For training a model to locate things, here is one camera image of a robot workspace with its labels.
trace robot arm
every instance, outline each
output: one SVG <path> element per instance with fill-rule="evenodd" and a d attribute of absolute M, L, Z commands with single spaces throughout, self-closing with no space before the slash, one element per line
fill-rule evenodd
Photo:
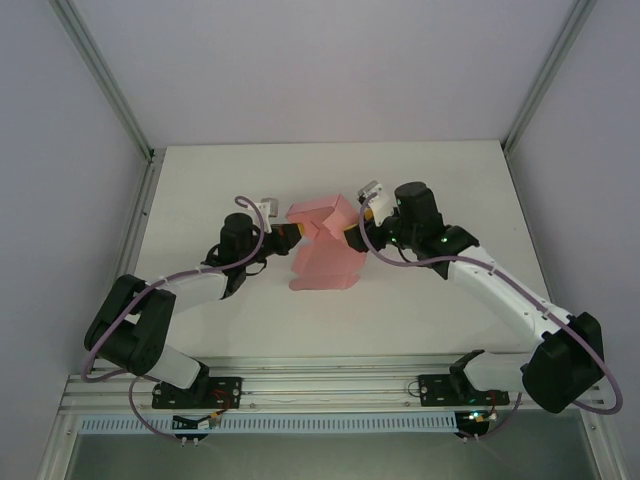
<path fill-rule="evenodd" d="M 408 248 L 418 260 L 455 256 L 493 266 L 492 270 L 486 270 L 468 261 L 441 261 L 429 268 L 483 303 L 531 352 L 493 355 L 477 350 L 463 356 L 450 368 L 449 377 L 461 402 L 487 390 L 526 391 L 542 408 L 558 413 L 603 377 L 584 349 L 547 315 L 553 313 L 603 358 L 602 335 L 595 318 L 588 313 L 574 317 L 513 276 L 507 274 L 512 280 L 510 285 L 494 274 L 506 272 L 469 232 L 444 224 L 433 193 L 424 183 L 398 187 L 392 202 L 381 185 L 372 182 L 358 192 L 360 202 L 364 203 L 374 193 L 371 215 L 365 222 L 365 232 L 373 247 L 380 250 L 391 244 Z M 352 248 L 368 250 L 357 226 L 347 230 L 345 237 Z M 522 292 L 547 310 L 540 312 Z"/>
<path fill-rule="evenodd" d="M 276 203 L 265 199 L 257 206 L 265 224 L 265 236 L 258 253 L 248 263 L 225 270 L 185 277 L 153 289 L 131 311 L 137 322 L 123 321 L 98 351 L 105 360 L 136 376 L 160 380 L 160 390 L 182 396 L 197 406 L 210 394 L 209 368 L 166 345 L 173 316 L 202 303 L 233 295 L 247 278 L 246 267 L 263 266 L 271 255 L 287 255 L 300 241 L 298 225 L 270 225 L 276 216 Z M 230 265 L 246 258 L 257 247 L 258 229 L 245 213 L 228 215 L 220 231 L 220 244 L 214 246 L 202 262 L 204 266 Z M 123 275 L 116 280 L 85 336 L 85 349 L 91 351 L 106 330 L 131 301 L 147 287 L 144 280 Z"/>

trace glass panel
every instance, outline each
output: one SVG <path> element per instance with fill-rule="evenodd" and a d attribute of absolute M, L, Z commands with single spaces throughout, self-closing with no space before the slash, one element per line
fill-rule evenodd
<path fill-rule="evenodd" d="M 80 435 L 67 480 L 598 479 L 577 411 L 518 412 L 494 438 L 453 434 Z"/>

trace white tabletop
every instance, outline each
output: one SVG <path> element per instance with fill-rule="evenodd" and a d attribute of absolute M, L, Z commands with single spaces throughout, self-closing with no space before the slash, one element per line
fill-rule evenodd
<path fill-rule="evenodd" d="M 279 198 L 284 220 L 292 203 L 326 195 L 342 193 L 357 206 L 357 190 L 373 179 L 391 193 L 426 182 L 446 223 L 467 229 L 511 274 L 546 294 L 497 141 L 170 147 L 136 275 L 155 280 L 199 264 L 218 243 L 224 217 L 239 211 L 236 195 Z M 169 344 L 202 357 L 519 350 L 491 312 L 430 270 L 369 255 L 351 289 L 293 292 L 293 258 L 270 258 L 233 297 L 174 317 Z"/>

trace pink cloth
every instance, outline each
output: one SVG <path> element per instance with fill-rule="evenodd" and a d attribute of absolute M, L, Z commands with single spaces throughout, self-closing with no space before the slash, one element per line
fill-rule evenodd
<path fill-rule="evenodd" d="M 360 279 L 366 253 L 350 248 L 344 229 L 358 222 L 358 212 L 342 195 L 296 203 L 287 213 L 291 223 L 304 226 L 312 243 L 300 247 L 291 270 L 299 275 L 291 290 L 344 290 Z"/>

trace white wall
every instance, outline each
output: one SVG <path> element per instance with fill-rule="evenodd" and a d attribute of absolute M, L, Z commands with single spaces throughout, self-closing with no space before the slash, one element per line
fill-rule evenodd
<path fill-rule="evenodd" d="M 0 9 L 0 478 L 35 476 L 141 162 L 44 0 Z"/>
<path fill-rule="evenodd" d="M 637 451 L 640 420 L 640 2 L 598 2 L 512 161 L 551 289 L 602 323 L 625 393 L 617 424 Z M 628 455 L 640 476 L 640 457 Z"/>
<path fill-rule="evenodd" d="M 573 0 L 76 0 L 154 147 L 503 138 Z"/>

